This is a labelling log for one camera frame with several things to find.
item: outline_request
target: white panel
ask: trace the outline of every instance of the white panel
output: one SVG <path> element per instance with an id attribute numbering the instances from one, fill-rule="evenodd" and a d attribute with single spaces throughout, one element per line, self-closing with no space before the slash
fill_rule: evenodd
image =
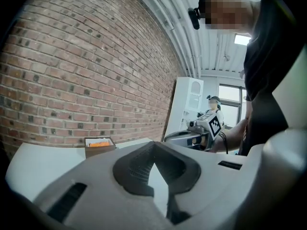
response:
<path id="1" fill-rule="evenodd" d="M 307 127 L 307 46 L 305 45 L 294 65 L 273 91 L 289 127 Z"/>

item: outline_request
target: person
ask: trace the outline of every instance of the person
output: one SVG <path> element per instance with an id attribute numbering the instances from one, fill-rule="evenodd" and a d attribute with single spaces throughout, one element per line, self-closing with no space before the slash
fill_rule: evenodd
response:
<path id="1" fill-rule="evenodd" d="M 217 96 L 210 97 L 208 99 L 210 109 L 208 109 L 205 114 L 213 114 L 216 113 L 217 119 L 221 126 L 224 126 L 224 115 L 221 110 L 221 101 Z"/>
<path id="2" fill-rule="evenodd" d="M 273 91 L 281 84 L 301 52 L 306 35 L 301 11 L 304 0 L 199 0 L 199 14 L 209 29 L 250 34 L 244 61 L 247 111 L 245 119 L 226 134 L 228 150 L 250 149 L 289 127 Z M 225 151 L 221 137 L 211 152 Z"/>

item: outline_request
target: brick wall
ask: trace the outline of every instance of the brick wall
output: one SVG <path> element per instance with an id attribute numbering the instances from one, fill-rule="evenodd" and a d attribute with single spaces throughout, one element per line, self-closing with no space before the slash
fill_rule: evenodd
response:
<path id="1" fill-rule="evenodd" d="M 160 140 L 183 76 L 140 0 L 28 0 L 0 61 L 0 133 L 11 154 L 24 141 Z"/>

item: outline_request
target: black slot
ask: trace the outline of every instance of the black slot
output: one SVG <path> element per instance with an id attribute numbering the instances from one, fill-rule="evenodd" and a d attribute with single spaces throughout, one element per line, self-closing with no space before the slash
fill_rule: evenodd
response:
<path id="1" fill-rule="evenodd" d="M 61 197 L 61 199 L 51 207 L 47 214 L 54 220 L 63 222 L 63 220 L 68 216 L 71 209 L 74 207 L 78 199 L 85 191 L 86 187 L 87 186 L 82 183 L 76 183 L 73 185 Z"/>
<path id="2" fill-rule="evenodd" d="M 238 164 L 238 163 L 232 163 L 232 162 L 227 162 L 227 161 L 220 161 L 218 163 L 218 165 L 222 165 L 231 169 L 235 169 L 235 170 L 240 170 L 242 165 Z"/>

